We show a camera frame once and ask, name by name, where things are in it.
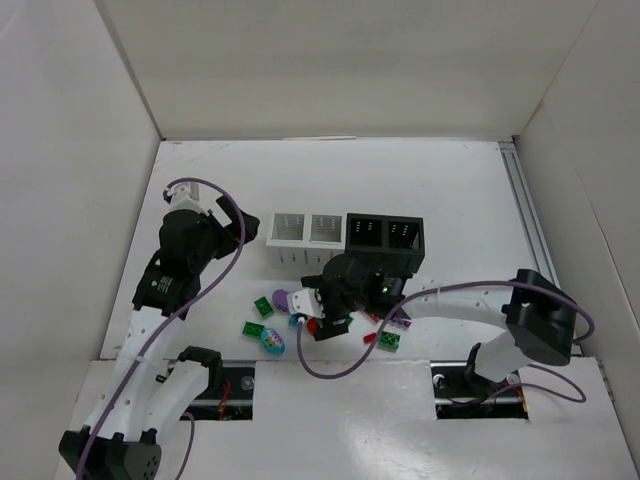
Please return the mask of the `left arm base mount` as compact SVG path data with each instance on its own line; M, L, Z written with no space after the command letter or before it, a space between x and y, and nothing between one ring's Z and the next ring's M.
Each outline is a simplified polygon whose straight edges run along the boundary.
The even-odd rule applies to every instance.
M253 419L255 364L225 362L217 387L209 386L187 408L196 421L250 421Z

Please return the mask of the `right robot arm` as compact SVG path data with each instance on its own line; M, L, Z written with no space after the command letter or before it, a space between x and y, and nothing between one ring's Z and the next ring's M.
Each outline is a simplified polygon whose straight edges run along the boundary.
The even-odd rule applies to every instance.
M500 335L473 346L463 373L478 400L496 396L499 384L522 367L569 364L582 311L538 272L521 269L508 281L432 283L404 295L413 274L412 269L370 267L342 254L321 274L302 278L301 289L288 294L287 306L298 321L317 320L316 340L346 333L347 316L361 309L383 322L447 318L497 327Z

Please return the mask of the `red transparent lego brick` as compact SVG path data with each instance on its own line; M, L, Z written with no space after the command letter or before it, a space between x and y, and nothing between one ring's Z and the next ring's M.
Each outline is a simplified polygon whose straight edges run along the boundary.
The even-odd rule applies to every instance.
M364 313L364 314L365 314L365 315L366 315L366 316L367 316L371 321L373 321L373 322L374 322L374 323L376 323L376 324L378 324L378 323L382 320L382 318L381 318L381 317L379 317L378 315L376 315L376 314L374 314L374 313L372 313L372 312L370 312L370 311L368 311L368 310L364 310L364 311L363 311L363 313Z

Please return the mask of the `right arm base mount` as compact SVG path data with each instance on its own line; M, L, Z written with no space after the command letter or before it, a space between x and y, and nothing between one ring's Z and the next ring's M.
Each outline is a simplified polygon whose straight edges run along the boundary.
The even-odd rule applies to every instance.
M520 389L497 397L491 394L505 387L467 372L460 362L431 364L435 412L438 420L485 420L529 418Z

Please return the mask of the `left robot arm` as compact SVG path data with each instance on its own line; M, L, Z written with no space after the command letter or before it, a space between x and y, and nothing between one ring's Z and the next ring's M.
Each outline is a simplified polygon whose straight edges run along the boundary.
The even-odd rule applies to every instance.
M206 288L200 276L213 260L237 260L260 221L222 196L230 218L222 225L190 194L173 194L159 229L159 248L136 288L125 341L112 376L91 414L64 432L59 453L79 479L153 479L161 442L198 395L221 381L219 352L188 347L164 380L158 379L189 308Z

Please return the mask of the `lilac arched lego brick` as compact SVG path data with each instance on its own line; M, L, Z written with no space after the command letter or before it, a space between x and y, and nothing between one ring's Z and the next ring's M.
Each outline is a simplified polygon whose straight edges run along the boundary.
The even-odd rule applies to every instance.
M401 317L393 317L389 320L389 323L397 328L406 330L411 327L412 320Z

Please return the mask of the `lilac rounded lego piece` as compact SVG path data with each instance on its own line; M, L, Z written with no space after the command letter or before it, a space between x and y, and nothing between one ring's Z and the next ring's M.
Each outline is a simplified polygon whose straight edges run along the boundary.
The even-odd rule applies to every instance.
M272 294L272 303L274 307L281 312L290 314L291 303L289 301L289 293L286 290L278 289Z

